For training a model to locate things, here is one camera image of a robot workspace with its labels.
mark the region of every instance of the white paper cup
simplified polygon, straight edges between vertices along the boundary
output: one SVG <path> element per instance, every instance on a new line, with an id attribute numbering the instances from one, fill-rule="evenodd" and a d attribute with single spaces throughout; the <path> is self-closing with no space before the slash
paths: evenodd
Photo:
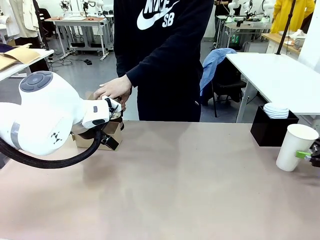
<path id="1" fill-rule="evenodd" d="M 301 160 L 296 157 L 296 152 L 306 152 L 317 138 L 319 138 L 319 133 L 309 126 L 289 125 L 276 160 L 278 168 L 287 172 L 295 170 Z"/>

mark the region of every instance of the black hoodie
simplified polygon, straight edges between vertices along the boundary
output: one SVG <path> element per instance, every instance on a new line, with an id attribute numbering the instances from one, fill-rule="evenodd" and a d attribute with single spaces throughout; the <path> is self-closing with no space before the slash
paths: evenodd
<path id="1" fill-rule="evenodd" d="M 117 74 L 138 98 L 198 100 L 203 74 L 200 43 L 213 0 L 114 0 Z"/>

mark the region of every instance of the blue jacket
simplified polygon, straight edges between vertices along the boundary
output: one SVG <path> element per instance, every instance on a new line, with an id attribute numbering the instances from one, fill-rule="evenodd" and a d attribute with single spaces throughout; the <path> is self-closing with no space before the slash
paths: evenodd
<path id="1" fill-rule="evenodd" d="M 200 96 L 203 89 L 215 76 L 217 65 L 221 63 L 227 54 L 236 54 L 237 52 L 231 48 L 218 48 L 209 53 L 203 62 L 203 75 L 200 81 Z"/>

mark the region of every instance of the stack of plates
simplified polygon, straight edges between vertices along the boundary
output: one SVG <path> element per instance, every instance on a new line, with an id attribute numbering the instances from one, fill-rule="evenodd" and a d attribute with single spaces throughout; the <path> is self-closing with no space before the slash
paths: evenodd
<path id="1" fill-rule="evenodd" d="M 274 102 L 264 105 L 263 110 L 271 119 L 287 119 L 289 116 L 289 109 L 287 107 Z"/>

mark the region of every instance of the black box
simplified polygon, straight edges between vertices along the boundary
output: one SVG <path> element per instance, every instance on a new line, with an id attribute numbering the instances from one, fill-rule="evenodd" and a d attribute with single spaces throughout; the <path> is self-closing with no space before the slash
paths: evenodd
<path id="1" fill-rule="evenodd" d="M 259 106 L 251 127 L 251 134 L 260 147 L 281 147 L 287 133 L 287 127 L 297 124 L 299 118 L 289 111 L 286 119 L 272 119 Z"/>

